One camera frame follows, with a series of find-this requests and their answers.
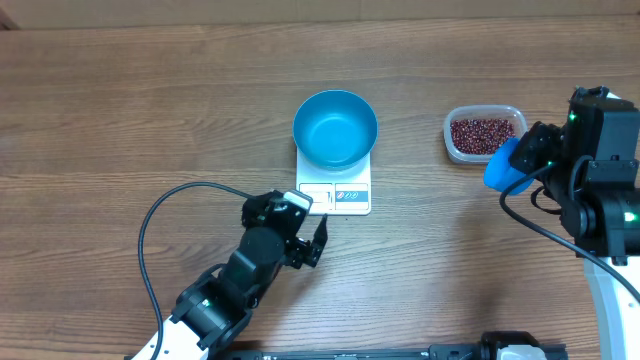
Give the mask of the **blue plastic measuring scoop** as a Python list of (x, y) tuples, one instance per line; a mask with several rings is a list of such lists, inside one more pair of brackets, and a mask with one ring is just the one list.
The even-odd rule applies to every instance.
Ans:
[(525, 177), (525, 173), (512, 167), (509, 162), (518, 143), (518, 138), (510, 138), (493, 154), (484, 172), (483, 180), (487, 187), (503, 192), (513, 183)]

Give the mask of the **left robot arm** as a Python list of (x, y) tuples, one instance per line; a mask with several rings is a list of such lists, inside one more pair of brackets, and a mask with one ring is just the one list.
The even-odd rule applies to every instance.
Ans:
[[(176, 299), (164, 318), (144, 259), (144, 240), (152, 216), (172, 195), (189, 188), (208, 187), (245, 199), (241, 210), (244, 227), (239, 246), (225, 263), (203, 271)], [(316, 267), (328, 240), (327, 215), (313, 239), (297, 236), (309, 215), (313, 199), (297, 190), (277, 190), (253, 196), (213, 182), (190, 182), (157, 199), (139, 230), (138, 265), (151, 301), (157, 332), (132, 359), (213, 359), (247, 327), (253, 310), (283, 267)]]

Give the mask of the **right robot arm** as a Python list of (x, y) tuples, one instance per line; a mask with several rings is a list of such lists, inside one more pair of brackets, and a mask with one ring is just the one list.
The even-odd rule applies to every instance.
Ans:
[(513, 210), (514, 220), (581, 258), (604, 359), (639, 356), (639, 110), (606, 87), (578, 87), (566, 123), (535, 123), (508, 163), (540, 181), (568, 239)]

